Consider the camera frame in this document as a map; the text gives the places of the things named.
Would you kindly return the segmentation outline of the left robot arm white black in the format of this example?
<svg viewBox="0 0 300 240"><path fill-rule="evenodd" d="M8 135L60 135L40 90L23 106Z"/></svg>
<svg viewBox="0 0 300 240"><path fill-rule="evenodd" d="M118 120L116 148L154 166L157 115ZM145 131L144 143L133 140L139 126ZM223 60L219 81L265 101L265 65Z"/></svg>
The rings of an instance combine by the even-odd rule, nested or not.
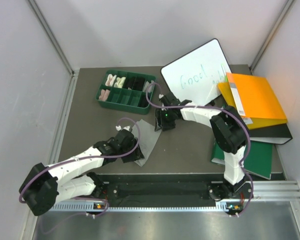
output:
<svg viewBox="0 0 300 240"><path fill-rule="evenodd" d="M142 156L140 137L127 129L116 136L98 141L82 153L67 160L34 165L19 188L19 200L34 216L48 212L55 204L81 196L99 198L103 183L92 171L121 159L134 162Z"/></svg>

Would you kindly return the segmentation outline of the grey underwear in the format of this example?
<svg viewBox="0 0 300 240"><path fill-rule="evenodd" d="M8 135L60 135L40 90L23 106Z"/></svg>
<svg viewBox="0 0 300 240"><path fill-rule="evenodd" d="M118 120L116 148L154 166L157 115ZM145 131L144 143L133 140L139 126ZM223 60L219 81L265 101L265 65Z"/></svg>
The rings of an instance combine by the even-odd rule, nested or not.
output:
<svg viewBox="0 0 300 240"><path fill-rule="evenodd" d="M155 127L143 119L136 123L140 129L139 147L144 157L136 160L135 163L142 167L149 159L162 131L155 131Z"/></svg>

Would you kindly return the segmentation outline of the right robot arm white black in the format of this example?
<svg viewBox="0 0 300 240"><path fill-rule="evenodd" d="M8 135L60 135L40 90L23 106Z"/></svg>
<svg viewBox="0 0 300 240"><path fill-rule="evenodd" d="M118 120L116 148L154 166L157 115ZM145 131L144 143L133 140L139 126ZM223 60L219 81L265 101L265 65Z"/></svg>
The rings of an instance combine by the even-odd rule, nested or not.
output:
<svg viewBox="0 0 300 240"><path fill-rule="evenodd" d="M195 104L189 99L180 101L172 92L159 95L156 108L156 127L162 131L175 128L176 120L202 124L212 129L214 139L223 151L223 192L235 198L242 191L247 171L244 162L251 150L251 139L247 125L236 108L220 108Z"/></svg>

